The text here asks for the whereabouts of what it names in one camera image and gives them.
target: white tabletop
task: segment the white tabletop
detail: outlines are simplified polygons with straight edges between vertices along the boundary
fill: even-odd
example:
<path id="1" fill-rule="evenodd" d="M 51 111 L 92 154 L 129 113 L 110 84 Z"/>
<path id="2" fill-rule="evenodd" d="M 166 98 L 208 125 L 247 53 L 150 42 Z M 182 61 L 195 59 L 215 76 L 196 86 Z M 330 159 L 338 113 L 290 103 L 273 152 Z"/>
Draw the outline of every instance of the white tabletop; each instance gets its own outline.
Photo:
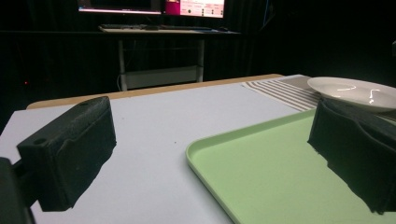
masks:
<path id="1" fill-rule="evenodd" d="M 70 107 L 16 111 L 0 137 L 0 156 L 16 162 L 16 145 Z M 111 107 L 113 155 L 74 208 L 43 213 L 35 203 L 38 224 L 232 223 L 188 166 L 187 146 L 298 112 L 241 83 L 111 100 Z"/>

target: white surface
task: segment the white surface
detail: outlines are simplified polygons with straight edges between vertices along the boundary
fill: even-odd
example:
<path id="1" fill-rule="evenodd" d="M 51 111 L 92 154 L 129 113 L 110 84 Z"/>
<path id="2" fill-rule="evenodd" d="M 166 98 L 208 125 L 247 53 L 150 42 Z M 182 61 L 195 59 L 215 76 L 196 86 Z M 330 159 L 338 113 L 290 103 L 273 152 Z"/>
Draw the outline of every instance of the white surface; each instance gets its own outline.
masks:
<path id="1" fill-rule="evenodd" d="M 45 223 L 231 223 L 187 164 L 192 141 L 297 111 L 240 83 L 111 101 L 117 146 L 76 206 L 43 213 Z M 0 156 L 71 106 L 17 111 L 0 137 Z"/>
<path id="2" fill-rule="evenodd" d="M 339 77 L 312 77 L 308 85 L 323 96 L 352 103 L 372 112 L 396 109 L 396 89 Z"/>

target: gray striped mat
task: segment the gray striped mat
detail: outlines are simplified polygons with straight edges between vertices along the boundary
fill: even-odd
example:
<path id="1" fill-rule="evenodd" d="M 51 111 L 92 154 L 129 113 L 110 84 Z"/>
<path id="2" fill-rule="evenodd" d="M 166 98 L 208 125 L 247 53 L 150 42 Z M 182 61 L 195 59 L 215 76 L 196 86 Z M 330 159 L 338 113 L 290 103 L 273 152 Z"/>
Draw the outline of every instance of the gray striped mat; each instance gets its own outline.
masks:
<path id="1" fill-rule="evenodd" d="M 316 108 L 320 98 L 320 93 L 316 91 L 305 90 L 281 80 L 249 81 L 242 85 L 299 111 Z"/>

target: desk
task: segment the desk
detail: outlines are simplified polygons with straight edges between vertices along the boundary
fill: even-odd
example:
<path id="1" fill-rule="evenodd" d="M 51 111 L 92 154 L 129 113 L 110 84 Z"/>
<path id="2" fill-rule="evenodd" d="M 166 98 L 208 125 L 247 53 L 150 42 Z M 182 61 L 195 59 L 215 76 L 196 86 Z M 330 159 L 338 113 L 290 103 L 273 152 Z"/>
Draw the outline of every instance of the desk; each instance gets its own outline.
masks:
<path id="1" fill-rule="evenodd" d="M 286 80 L 295 76 L 269 77 Z M 43 213 L 35 203 L 32 211 L 37 223 L 232 223 L 190 169 L 185 150 L 197 139 L 299 112 L 240 83 L 260 78 L 266 77 L 108 94 L 117 135 L 113 155 L 73 209 Z M 61 115 L 70 104 L 92 97 L 41 102 L 16 111 L 0 137 L 0 156 L 15 162 L 19 159 L 15 146 L 20 141 Z M 321 223 L 367 221 L 337 219 L 338 210 L 328 210 L 325 203 L 318 209 L 334 214 Z M 295 211 L 279 210 L 274 215 L 290 214 Z M 288 223 L 313 223 L 298 218 Z"/>
<path id="2" fill-rule="evenodd" d="M 206 34 L 224 34 L 224 35 L 235 35 L 232 32 L 219 32 L 219 31 L 208 31 L 208 32 L 197 32 L 197 31 L 179 31 L 179 30 L 156 30 L 146 31 L 140 29 L 104 29 L 101 30 L 105 33 L 111 34 L 131 34 L 131 35 L 198 35 L 202 36 Z M 164 84 L 172 83 L 183 83 L 183 82 L 202 82 L 204 80 L 204 57 L 205 57 L 205 40 L 198 39 L 197 41 L 197 63 L 195 66 L 185 66 L 178 68 L 167 68 L 167 69 L 156 69 L 139 72 L 127 72 L 125 68 L 124 60 L 124 44 L 123 40 L 119 40 L 119 60 L 120 60 L 120 88 L 122 91 L 128 89 L 135 89 L 149 86 L 159 86 Z"/>

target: dark background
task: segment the dark background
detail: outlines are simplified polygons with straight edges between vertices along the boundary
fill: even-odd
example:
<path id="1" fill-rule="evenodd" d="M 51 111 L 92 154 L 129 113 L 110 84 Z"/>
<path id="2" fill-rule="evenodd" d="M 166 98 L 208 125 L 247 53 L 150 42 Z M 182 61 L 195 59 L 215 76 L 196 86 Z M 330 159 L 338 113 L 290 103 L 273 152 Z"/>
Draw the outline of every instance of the dark background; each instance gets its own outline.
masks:
<path id="1" fill-rule="evenodd" d="M 245 40 L 205 42 L 204 81 L 278 73 L 349 77 L 396 87 L 392 1 L 273 0 L 275 17 L 262 28 L 264 0 L 227 0 L 225 18 L 114 16 L 78 13 L 77 0 L 14 0 L 2 31 L 98 32 L 102 23 L 220 26 Z M 195 52 L 166 47 L 192 40 L 139 40 L 127 46 L 128 70 L 190 65 Z M 0 132 L 15 110 L 32 102 L 117 91 L 117 41 L 0 38 Z"/>

